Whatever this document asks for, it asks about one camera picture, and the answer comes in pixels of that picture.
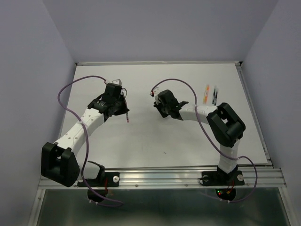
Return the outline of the orange pen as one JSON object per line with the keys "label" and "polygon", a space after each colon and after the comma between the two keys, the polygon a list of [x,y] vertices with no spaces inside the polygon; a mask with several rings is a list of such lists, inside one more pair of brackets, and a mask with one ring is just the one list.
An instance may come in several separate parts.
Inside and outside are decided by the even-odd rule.
{"label": "orange pen", "polygon": [[203,97],[203,104],[207,103],[208,100],[208,94],[209,94],[209,89],[210,89],[210,85],[207,84],[206,88],[205,88],[205,92],[204,92],[204,97]]}

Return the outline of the purple pen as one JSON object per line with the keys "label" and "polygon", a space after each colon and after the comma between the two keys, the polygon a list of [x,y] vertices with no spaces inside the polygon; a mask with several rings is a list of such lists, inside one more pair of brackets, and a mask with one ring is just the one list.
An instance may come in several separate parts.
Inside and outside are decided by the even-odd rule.
{"label": "purple pen", "polygon": [[217,97],[218,97],[218,91],[219,89],[217,87],[214,88],[214,105],[216,106],[217,105]]}

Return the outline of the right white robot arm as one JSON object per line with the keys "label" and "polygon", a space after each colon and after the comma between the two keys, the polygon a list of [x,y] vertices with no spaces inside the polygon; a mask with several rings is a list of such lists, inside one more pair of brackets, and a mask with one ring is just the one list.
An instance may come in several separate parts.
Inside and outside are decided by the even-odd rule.
{"label": "right white robot arm", "polygon": [[237,167],[238,145],[246,129],[245,124],[231,106],[222,103],[219,106],[190,104],[178,102],[172,91],[160,91],[156,87],[150,92],[155,98],[154,107],[163,118],[170,116],[181,121],[197,121],[207,124],[220,144],[220,160],[217,180],[226,184],[233,179],[233,170]]}

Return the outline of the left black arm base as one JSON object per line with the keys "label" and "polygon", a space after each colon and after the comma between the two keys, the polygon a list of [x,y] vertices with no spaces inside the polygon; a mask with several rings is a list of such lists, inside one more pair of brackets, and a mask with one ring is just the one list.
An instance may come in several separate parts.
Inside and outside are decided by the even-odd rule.
{"label": "left black arm base", "polygon": [[90,187],[101,187],[103,190],[95,190],[95,192],[88,189],[87,191],[87,197],[88,199],[98,205],[102,201],[104,201],[104,198],[106,198],[106,195],[108,194],[108,187],[118,187],[119,186],[119,180],[120,180],[120,173],[119,172],[105,172],[105,167],[101,164],[98,164],[93,161],[88,161],[91,164],[94,164],[99,168],[97,177],[94,179],[86,179],[87,183]]}

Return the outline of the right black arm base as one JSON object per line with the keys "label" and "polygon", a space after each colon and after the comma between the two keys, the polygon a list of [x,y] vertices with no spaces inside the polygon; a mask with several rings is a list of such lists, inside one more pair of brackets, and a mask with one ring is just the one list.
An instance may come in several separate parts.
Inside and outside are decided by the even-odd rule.
{"label": "right black arm base", "polygon": [[236,197],[235,186],[243,186],[245,184],[242,171],[238,169],[238,165],[230,172],[226,173],[217,167],[216,171],[204,171],[198,182],[202,186],[217,186],[216,195],[222,201],[234,201]]}

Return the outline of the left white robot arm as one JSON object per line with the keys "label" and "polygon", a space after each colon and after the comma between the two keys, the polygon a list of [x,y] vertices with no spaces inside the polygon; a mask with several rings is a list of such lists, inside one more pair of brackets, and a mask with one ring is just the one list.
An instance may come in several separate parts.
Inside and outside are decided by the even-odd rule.
{"label": "left white robot arm", "polygon": [[110,117],[126,114],[129,109],[120,79],[109,82],[103,94],[95,98],[81,117],[54,143],[47,142],[41,152],[41,175],[63,186],[70,187],[82,179],[87,161],[78,164],[77,154],[88,138]]}

